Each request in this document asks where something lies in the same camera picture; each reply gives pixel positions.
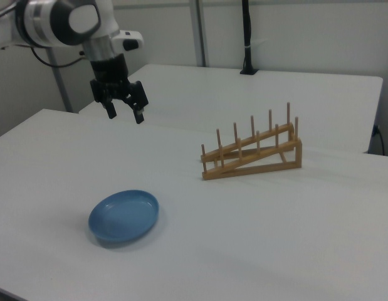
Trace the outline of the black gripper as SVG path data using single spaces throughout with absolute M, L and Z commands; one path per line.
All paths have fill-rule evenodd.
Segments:
M 129 83 L 128 68 L 123 54 L 90 62 L 94 79 L 90 81 L 94 100 L 107 111 L 109 119 L 117 116 L 113 99 L 123 100 L 134 113 L 135 121 L 144 121 L 144 107 L 149 104 L 140 81 Z

